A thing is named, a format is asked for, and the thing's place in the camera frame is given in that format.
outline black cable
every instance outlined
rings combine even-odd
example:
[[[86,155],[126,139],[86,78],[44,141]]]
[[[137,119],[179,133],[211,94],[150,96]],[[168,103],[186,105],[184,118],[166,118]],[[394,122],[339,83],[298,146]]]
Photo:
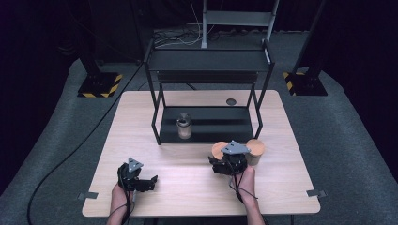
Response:
[[[73,154],[75,154],[77,152],[77,150],[80,149],[80,147],[83,146],[83,144],[88,140],[88,138],[91,137],[91,135],[94,133],[94,131],[100,126],[100,123],[105,119],[106,115],[108,115],[108,113],[111,111],[111,109],[114,107],[114,105],[117,103],[117,101],[120,99],[121,95],[123,94],[123,92],[126,90],[126,88],[129,86],[130,82],[132,81],[132,79],[137,75],[138,71],[140,70],[141,66],[143,64],[141,64],[136,70],[135,72],[132,74],[130,80],[128,81],[128,83],[126,84],[126,86],[120,91],[120,94],[117,96],[117,98],[115,99],[114,103],[112,103],[111,107],[108,109],[108,111],[101,117],[101,119],[98,121],[98,123],[94,126],[94,128],[88,133],[88,135],[80,142],[80,144],[69,154],[67,155],[64,159],[61,160],[61,162],[59,162],[54,168],[52,168],[42,179],[41,181],[38,183],[38,185],[35,187],[35,190],[33,191],[29,203],[27,205],[27,212],[26,212],[26,218],[27,218],[27,222],[28,224],[33,224],[30,218],[30,210],[32,207],[32,202],[33,199],[35,198],[36,193],[38,192],[38,189],[41,187],[41,185],[44,183],[44,181],[46,181],[46,179],[54,172],[56,171],[56,169],[58,169],[65,161],[67,161]]]

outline wooden tabletop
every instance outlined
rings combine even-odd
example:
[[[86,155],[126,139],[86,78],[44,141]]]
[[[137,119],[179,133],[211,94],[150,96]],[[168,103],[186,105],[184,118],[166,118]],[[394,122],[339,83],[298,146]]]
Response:
[[[249,91],[166,91],[172,105],[226,106],[228,98],[246,105]],[[245,215],[243,204],[228,186],[229,177],[214,173],[208,163],[213,144],[157,145],[150,126],[153,102],[149,92],[126,92],[120,99],[90,190],[86,217],[107,217],[117,168],[128,158],[144,164],[140,179],[159,179],[153,191],[138,193],[133,217]],[[256,169],[255,192],[263,215],[314,214],[320,210],[314,189],[283,104],[276,91],[267,91],[261,106],[264,123],[259,136],[267,148]],[[257,130],[251,107],[253,130]],[[161,124],[161,110],[157,126]]]

